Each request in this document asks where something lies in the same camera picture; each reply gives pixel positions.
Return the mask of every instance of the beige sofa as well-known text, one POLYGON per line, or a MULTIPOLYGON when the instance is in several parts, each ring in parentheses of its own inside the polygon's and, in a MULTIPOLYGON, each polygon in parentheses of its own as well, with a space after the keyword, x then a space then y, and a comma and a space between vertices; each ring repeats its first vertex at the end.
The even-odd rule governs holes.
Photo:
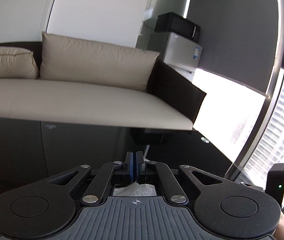
POLYGON ((39 80, 0 78, 2 118, 190 130, 206 95, 155 52, 46 33, 43 61, 40 42, 0 46, 41 66, 39 80))
POLYGON ((0 44, 0 179, 98 169, 161 143, 162 129, 191 130, 206 94, 157 55, 47 34, 0 44))

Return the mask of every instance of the white mini fridge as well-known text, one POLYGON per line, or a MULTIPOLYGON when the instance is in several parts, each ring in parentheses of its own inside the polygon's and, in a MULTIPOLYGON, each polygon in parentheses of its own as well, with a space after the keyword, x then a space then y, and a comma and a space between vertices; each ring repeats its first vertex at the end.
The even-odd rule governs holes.
POLYGON ((148 50, 160 52, 160 59, 192 82, 202 47, 176 33, 153 33, 148 50))

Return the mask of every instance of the black microwave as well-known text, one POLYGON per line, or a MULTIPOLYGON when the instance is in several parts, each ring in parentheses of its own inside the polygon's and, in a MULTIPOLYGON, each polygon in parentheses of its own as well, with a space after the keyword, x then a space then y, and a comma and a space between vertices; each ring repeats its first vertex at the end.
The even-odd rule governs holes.
POLYGON ((180 15, 169 12, 158 16, 154 31, 161 32, 174 32, 189 40, 198 42, 201 27, 180 15))

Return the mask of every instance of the fridge label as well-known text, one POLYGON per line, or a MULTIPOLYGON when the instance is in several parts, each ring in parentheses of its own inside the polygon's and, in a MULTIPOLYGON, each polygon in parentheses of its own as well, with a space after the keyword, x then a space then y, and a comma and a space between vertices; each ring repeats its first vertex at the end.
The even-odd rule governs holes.
POLYGON ((201 51, 201 48, 195 47, 195 52, 194 52, 194 55, 193 55, 194 59, 198 59, 200 51, 201 51))

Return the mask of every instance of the building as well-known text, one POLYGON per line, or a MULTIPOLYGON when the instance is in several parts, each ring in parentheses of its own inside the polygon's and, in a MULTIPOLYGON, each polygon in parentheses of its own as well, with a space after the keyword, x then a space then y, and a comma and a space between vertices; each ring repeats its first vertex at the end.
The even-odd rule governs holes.
POLYGON ((274 163, 284 163, 284 81, 269 124, 244 170, 256 185, 265 187, 274 163))

